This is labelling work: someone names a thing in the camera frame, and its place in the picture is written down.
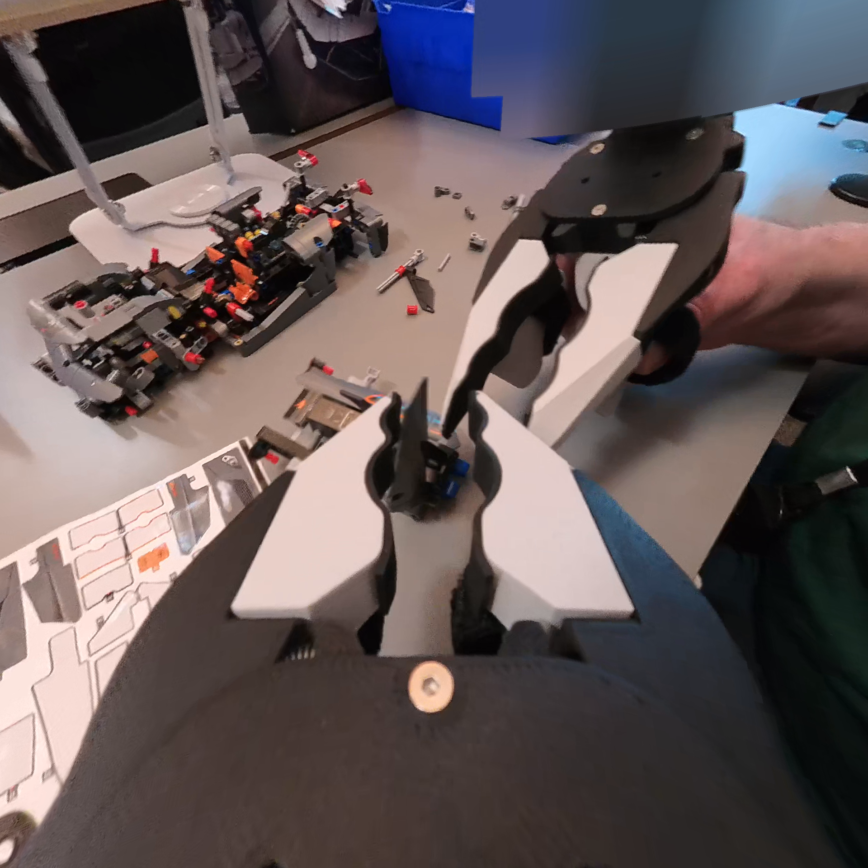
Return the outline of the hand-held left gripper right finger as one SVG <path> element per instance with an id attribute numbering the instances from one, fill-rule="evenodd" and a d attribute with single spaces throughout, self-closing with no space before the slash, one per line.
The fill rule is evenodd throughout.
<path id="1" fill-rule="evenodd" d="M 469 430 L 483 493 L 470 565 L 483 610 L 504 627 L 631 619 L 635 605 L 571 466 L 482 392 L 470 397 Z"/>

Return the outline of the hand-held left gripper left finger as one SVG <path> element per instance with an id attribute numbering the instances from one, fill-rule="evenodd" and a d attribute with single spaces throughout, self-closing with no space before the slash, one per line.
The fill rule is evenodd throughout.
<path id="1" fill-rule="evenodd" d="M 242 620 L 369 621 L 396 593 L 392 519 L 402 401 L 382 396 L 305 458 L 231 604 Z"/>

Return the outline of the white stand base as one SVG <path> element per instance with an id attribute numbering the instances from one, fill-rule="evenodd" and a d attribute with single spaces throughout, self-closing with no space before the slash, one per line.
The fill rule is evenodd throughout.
<path id="1" fill-rule="evenodd" d="M 207 217 L 219 205 L 255 188 L 261 211 L 284 201 L 289 168 L 257 154 L 234 156 L 232 162 L 233 182 L 222 166 L 210 164 L 123 197 L 124 226 L 94 208 L 71 222 L 71 235 L 103 264 L 143 268 L 155 248 L 161 261 L 181 266 L 217 241 Z"/>

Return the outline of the scattered small lego pieces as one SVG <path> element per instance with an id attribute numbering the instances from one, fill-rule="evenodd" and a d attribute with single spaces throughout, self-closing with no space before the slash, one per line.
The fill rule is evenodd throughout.
<path id="1" fill-rule="evenodd" d="M 515 220 L 517 216 L 524 211 L 526 205 L 529 202 L 529 197 L 524 194 L 512 195 L 507 197 L 501 204 L 501 209 L 509 214 L 509 219 L 511 221 Z M 484 238 L 477 232 L 472 232 L 469 236 L 468 241 L 468 249 L 473 253 L 483 253 L 487 250 L 488 247 L 488 239 Z M 446 266 L 450 264 L 452 259 L 451 254 L 445 255 L 443 260 L 438 265 L 438 272 L 442 272 Z"/>

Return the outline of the dark lego box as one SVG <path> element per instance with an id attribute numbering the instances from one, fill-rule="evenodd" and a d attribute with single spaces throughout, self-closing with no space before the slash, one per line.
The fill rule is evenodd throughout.
<path id="1" fill-rule="evenodd" d="M 288 2 L 317 67 L 302 62 Z M 204 3 L 222 97 L 252 134 L 291 136 L 366 108 L 391 93 L 370 1 Z"/>

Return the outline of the blue plastic bin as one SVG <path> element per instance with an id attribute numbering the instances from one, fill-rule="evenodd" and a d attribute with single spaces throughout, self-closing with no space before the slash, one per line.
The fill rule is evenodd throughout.
<path id="1" fill-rule="evenodd" d="M 483 2 L 503 15 L 509 7 L 515 13 L 545 17 L 553 5 L 554 20 L 542 24 L 542 35 L 554 37 L 570 32 L 568 47 L 577 48 L 591 34 L 591 44 L 599 25 L 590 15 L 589 2 Z M 411 1 L 374 2 L 382 46 L 396 104 L 472 125 L 501 129 L 503 98 L 472 95 L 473 37 L 476 2 Z"/>

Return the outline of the lego car chassis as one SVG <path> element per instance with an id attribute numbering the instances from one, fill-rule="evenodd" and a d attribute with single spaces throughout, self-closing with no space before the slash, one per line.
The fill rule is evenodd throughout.
<path id="1" fill-rule="evenodd" d="M 248 185 L 207 205 L 207 238 L 189 255 L 170 258 L 154 245 L 144 265 L 106 265 L 31 300 L 28 319 L 44 344 L 33 368 L 71 392 L 81 413 L 119 424 L 220 346 L 257 352 L 335 292 L 339 264 L 362 241 L 374 257 L 388 247 L 383 214 L 354 200 L 372 194 L 368 182 L 315 186 L 306 172 L 318 162 L 298 151 L 275 208 Z"/>

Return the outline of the sticker sheet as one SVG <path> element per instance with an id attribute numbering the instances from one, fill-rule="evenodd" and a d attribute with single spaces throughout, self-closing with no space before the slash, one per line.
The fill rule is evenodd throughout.
<path id="1" fill-rule="evenodd" d="M 2 559 L 1 813 L 37 824 L 148 615 L 265 487 L 245 438 Z"/>

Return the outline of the person's dark blue pants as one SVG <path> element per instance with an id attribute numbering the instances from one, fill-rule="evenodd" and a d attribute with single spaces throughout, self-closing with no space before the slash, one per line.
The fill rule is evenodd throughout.
<path id="1" fill-rule="evenodd" d="M 792 452 L 776 441 L 768 447 L 700 568 L 701 592 L 756 680 L 758 589 L 786 529 L 774 500 Z"/>

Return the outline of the grey lego assembly orange stripe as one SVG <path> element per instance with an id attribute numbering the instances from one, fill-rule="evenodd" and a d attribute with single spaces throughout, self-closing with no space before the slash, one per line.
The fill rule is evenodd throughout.
<path id="1" fill-rule="evenodd" d="M 295 471 L 301 461 L 393 392 L 393 383 L 382 379 L 378 370 L 369 368 L 364 378 L 341 378 L 317 358 L 298 375 L 297 383 L 300 391 L 280 424 L 262 426 L 248 451 L 250 459 L 268 472 Z M 430 500 L 425 518 L 457 498 L 470 470 L 459 455 L 458 436 L 445 437 L 440 416 L 429 407 L 428 428 Z M 397 440 L 390 448 L 392 468 Z"/>

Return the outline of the person's right hand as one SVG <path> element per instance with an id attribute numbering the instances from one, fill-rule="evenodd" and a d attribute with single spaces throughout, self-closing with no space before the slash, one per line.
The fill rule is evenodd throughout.
<path id="1" fill-rule="evenodd" d="M 798 301 L 808 276 L 809 230 L 737 215 L 720 272 L 689 304 L 700 351 L 753 346 L 816 357 Z"/>

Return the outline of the grey lego axle red bushes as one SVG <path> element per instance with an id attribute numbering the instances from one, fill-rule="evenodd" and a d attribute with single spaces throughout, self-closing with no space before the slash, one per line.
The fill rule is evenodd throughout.
<path id="1" fill-rule="evenodd" d="M 400 279 L 407 276 L 425 259 L 425 250 L 423 248 L 416 249 L 405 263 L 398 266 L 387 278 L 385 278 L 377 287 L 378 295 L 385 293 L 394 286 Z"/>

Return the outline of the thin white stand rod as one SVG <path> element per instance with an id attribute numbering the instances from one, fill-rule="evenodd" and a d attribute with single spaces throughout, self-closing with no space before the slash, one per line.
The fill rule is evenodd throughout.
<path id="1" fill-rule="evenodd" d="M 236 180 L 232 156 L 226 143 L 225 117 L 216 74 L 215 62 L 209 38 L 209 20 L 201 1 L 180 1 L 193 61 L 200 85 L 201 100 L 205 110 L 210 136 L 211 161 L 222 167 L 226 182 Z"/>
<path id="2" fill-rule="evenodd" d="M 52 133 L 77 171 L 91 202 L 112 224 L 131 229 L 131 224 L 126 220 L 124 207 L 109 198 L 103 184 L 96 177 L 80 141 L 75 136 L 67 115 L 49 86 L 47 73 L 35 55 L 37 46 L 35 36 L 26 32 L 19 36 L 3 37 L 2 43 L 28 92 L 45 116 Z"/>

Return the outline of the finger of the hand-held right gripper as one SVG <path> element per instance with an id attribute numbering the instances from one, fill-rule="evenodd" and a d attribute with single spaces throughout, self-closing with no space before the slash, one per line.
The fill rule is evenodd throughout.
<path id="1" fill-rule="evenodd" d="M 559 340 L 552 377 L 530 411 L 530 432 L 549 447 L 560 446 L 580 416 L 605 403 L 635 371 L 643 354 L 635 333 L 678 248 L 638 244 L 588 274 L 585 319 L 571 338 Z"/>
<path id="2" fill-rule="evenodd" d="M 544 242 L 521 238 L 479 286 L 466 321 L 441 412 L 450 437 L 469 410 L 472 392 L 509 355 L 520 328 L 538 323 L 538 347 L 530 359 L 540 365 L 569 320 L 569 299 L 561 270 Z"/>

